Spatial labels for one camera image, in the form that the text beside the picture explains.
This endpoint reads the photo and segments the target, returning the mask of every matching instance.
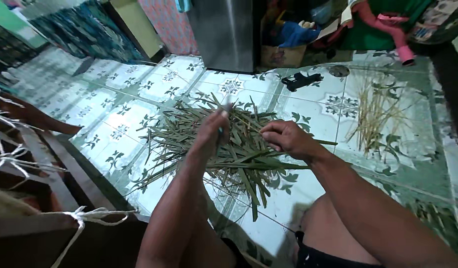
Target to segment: blue cloth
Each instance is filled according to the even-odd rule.
[[[279,45],[281,48],[296,47],[303,44],[308,44],[317,39],[320,34],[320,28],[305,29],[293,21],[286,21],[280,31],[284,43]]]
[[[179,13],[188,12],[192,7],[191,0],[176,0],[176,8]]]
[[[143,56],[108,17],[97,0],[29,21],[75,57],[87,56],[137,64]]]

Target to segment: tiled floor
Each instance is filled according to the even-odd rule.
[[[80,63],[59,49],[48,49],[15,71],[22,80],[14,89],[48,115],[84,126],[72,143],[122,195],[135,185],[132,181],[162,168],[154,168],[157,162],[152,161],[160,152],[148,157],[149,144],[141,138],[155,123],[158,107],[171,107],[175,98],[204,106],[188,96],[213,93],[219,101],[252,98],[259,112],[306,123],[317,139],[337,142],[327,148],[364,178],[381,187],[396,186],[391,194],[399,202],[435,202],[453,211],[456,207],[458,216],[458,140],[428,58],[417,57],[417,65],[402,67],[394,52],[369,51],[355,53],[348,63],[238,75],[206,70],[198,57],[173,55],[156,67],[96,60],[86,73],[71,77]],[[280,79],[298,71],[320,73],[323,79],[290,92]],[[393,132],[389,122],[381,131],[381,141],[396,151],[381,148],[365,155],[358,149],[357,135],[347,139],[357,124],[358,94],[367,79],[376,86],[395,87],[393,100],[400,99],[405,108],[405,126]],[[217,231],[233,238],[241,250],[256,245],[258,258],[271,259],[277,267],[290,266],[287,245],[297,220],[324,193],[310,170],[291,173],[296,179],[271,184],[267,208],[258,208],[256,222],[247,196],[228,196],[217,184],[206,184],[217,210],[210,218]],[[171,178],[126,198],[151,214]]]

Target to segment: pink object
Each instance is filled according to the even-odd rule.
[[[392,13],[380,13],[378,14],[378,19],[388,26],[400,24],[405,21],[409,21],[407,17],[400,17],[398,14]]]
[[[171,53],[199,55],[188,16],[177,11],[176,2],[138,0],[138,3]]]
[[[373,15],[367,1],[354,5],[351,8],[351,12],[358,12],[358,16],[360,16],[360,19],[362,19],[364,23],[370,27],[388,33],[393,37],[396,51],[398,51],[398,55],[403,65],[410,65],[414,63],[414,54],[411,49],[409,49],[408,44],[406,43],[406,34],[401,28],[383,24],[375,17],[375,15]]]

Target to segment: stainless steel refrigerator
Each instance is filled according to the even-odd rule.
[[[263,0],[192,0],[188,18],[209,70],[253,73],[260,60]]]

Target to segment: hand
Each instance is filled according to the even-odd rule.
[[[295,159],[315,161],[331,153],[293,121],[276,120],[261,129],[262,138],[277,152]]]
[[[210,157],[216,151],[216,142],[219,137],[218,130],[223,129],[221,144],[229,140],[229,114],[223,110],[217,110],[210,116],[206,117],[197,131],[196,140],[190,149],[190,152],[198,152]]]

